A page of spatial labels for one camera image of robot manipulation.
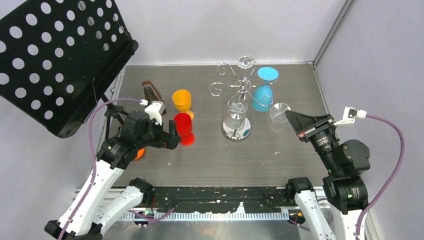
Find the red cup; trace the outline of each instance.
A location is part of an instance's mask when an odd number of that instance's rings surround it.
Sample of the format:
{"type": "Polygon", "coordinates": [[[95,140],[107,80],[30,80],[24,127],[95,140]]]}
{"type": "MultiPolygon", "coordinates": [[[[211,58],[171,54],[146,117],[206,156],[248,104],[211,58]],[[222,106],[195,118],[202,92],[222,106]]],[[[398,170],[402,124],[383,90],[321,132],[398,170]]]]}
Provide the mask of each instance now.
{"type": "Polygon", "coordinates": [[[175,121],[176,132],[181,138],[183,146],[190,146],[195,142],[195,135],[192,133],[192,118],[187,113],[178,113],[173,120],[175,121]]]}

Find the yellow cup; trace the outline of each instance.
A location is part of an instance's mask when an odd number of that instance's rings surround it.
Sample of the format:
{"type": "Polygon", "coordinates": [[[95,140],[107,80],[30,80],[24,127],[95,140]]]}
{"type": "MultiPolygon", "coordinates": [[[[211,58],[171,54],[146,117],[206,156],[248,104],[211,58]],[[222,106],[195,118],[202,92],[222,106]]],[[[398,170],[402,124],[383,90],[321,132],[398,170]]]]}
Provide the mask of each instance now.
{"type": "Polygon", "coordinates": [[[176,109],[182,113],[190,115],[191,119],[194,118],[194,114],[190,111],[192,107],[192,95],[185,89],[180,89],[173,93],[172,101],[176,109]]]}

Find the decorative metal holder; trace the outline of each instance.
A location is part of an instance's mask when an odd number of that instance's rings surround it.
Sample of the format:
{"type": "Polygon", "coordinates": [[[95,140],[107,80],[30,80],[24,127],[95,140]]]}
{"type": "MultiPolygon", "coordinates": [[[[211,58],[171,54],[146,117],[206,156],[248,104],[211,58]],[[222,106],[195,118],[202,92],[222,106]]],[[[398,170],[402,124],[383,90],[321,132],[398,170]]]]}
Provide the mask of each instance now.
{"type": "MultiPolygon", "coordinates": [[[[256,64],[255,59],[250,55],[243,55],[243,56],[239,57],[237,59],[237,66],[239,68],[243,69],[243,75],[241,77],[237,77],[233,68],[228,63],[221,63],[216,67],[216,71],[220,75],[225,75],[225,73],[226,73],[225,67],[226,66],[229,67],[231,69],[233,76],[236,79],[236,82],[235,82],[234,85],[225,84],[225,83],[221,83],[221,82],[214,82],[209,86],[210,94],[212,96],[215,96],[215,97],[220,96],[221,93],[223,92],[216,85],[227,86],[227,87],[230,87],[230,88],[234,88],[237,91],[235,93],[235,95],[232,98],[230,98],[227,102],[230,117],[231,116],[238,117],[237,111],[234,111],[234,106],[232,106],[234,100],[238,99],[238,102],[242,102],[241,100],[246,100],[248,95],[252,98],[253,101],[255,101],[256,103],[258,103],[259,105],[261,105],[263,107],[269,107],[273,104],[274,101],[273,101],[273,98],[271,96],[264,95],[262,98],[263,98],[264,103],[266,103],[266,104],[262,104],[258,100],[256,100],[249,92],[252,88],[257,88],[257,87],[265,86],[265,85],[271,85],[271,84],[274,84],[275,82],[277,82],[277,79],[276,79],[275,81],[268,82],[266,84],[253,85],[252,82],[250,81],[250,77],[254,73],[256,65],[257,64],[256,64]]],[[[249,119],[247,117],[244,117],[244,122],[241,124],[241,127],[238,128],[238,129],[233,129],[230,126],[226,125],[226,121],[224,120],[222,122],[222,129],[221,130],[222,130],[222,134],[227,139],[234,141],[234,142],[240,142],[240,141],[247,139],[250,136],[250,134],[252,132],[251,131],[252,125],[251,125],[251,122],[249,121],[249,119]]]]}

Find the table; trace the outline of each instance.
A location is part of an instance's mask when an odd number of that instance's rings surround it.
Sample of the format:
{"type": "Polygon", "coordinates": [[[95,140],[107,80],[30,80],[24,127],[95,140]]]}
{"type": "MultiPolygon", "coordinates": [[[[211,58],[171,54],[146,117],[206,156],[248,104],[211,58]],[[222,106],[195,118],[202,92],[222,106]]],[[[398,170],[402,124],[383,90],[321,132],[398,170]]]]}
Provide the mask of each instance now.
{"type": "MultiPolygon", "coordinates": [[[[272,85],[274,103],[286,103],[293,111],[308,115],[326,114],[311,65],[266,66],[279,71],[278,82],[272,85]]],[[[232,142],[222,135],[227,101],[236,91],[226,87],[221,96],[212,96],[208,87],[213,82],[234,84],[236,80],[229,70],[227,73],[219,75],[215,65],[127,66],[119,97],[143,98],[142,82],[151,81],[167,106],[166,123],[178,114],[172,94],[178,89],[191,92],[196,141],[175,150],[148,147],[145,158],[132,162],[115,186],[126,186],[134,178],[146,179],[154,186],[284,186],[295,177],[308,177],[314,186],[322,185],[327,171],[312,145],[300,142],[288,122],[283,131],[272,131],[269,112],[249,106],[252,133],[245,141],[232,142]]],[[[263,82],[256,72],[251,81],[263,82]]],[[[135,102],[123,102],[122,106],[126,111],[142,109],[135,102]]],[[[113,122],[111,133],[117,127],[113,122]]]]}

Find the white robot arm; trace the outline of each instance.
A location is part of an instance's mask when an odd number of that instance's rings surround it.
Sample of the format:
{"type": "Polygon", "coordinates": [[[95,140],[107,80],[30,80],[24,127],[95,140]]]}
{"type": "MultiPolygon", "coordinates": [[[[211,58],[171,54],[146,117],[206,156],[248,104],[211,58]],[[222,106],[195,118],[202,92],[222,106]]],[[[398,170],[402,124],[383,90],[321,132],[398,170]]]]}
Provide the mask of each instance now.
{"type": "MultiPolygon", "coordinates": [[[[335,234],[330,229],[311,182],[306,177],[289,179],[286,189],[289,199],[300,207],[315,240],[355,240],[359,215],[368,205],[368,193],[361,173],[370,169],[370,151],[358,140],[342,144],[336,137],[336,126],[352,126],[355,118],[365,118],[367,112],[344,109],[343,118],[334,122],[330,114],[309,116],[287,111],[286,116],[302,142],[311,142],[328,170],[323,178],[324,191],[334,217],[335,234]]],[[[363,235],[364,224],[360,226],[363,235]]]]}
{"type": "Polygon", "coordinates": [[[175,122],[169,121],[169,133],[163,131],[161,113],[163,102],[152,101],[144,111],[130,113],[120,134],[103,142],[97,153],[96,174],[85,182],[76,199],[59,220],[49,221],[44,230],[58,239],[65,229],[63,240],[100,240],[102,235],[127,211],[153,197],[153,186],[136,178],[112,202],[100,208],[103,199],[115,181],[134,160],[140,149],[148,146],[175,149],[181,141],[175,122]],[[70,216],[77,208],[71,221],[70,216]]]}

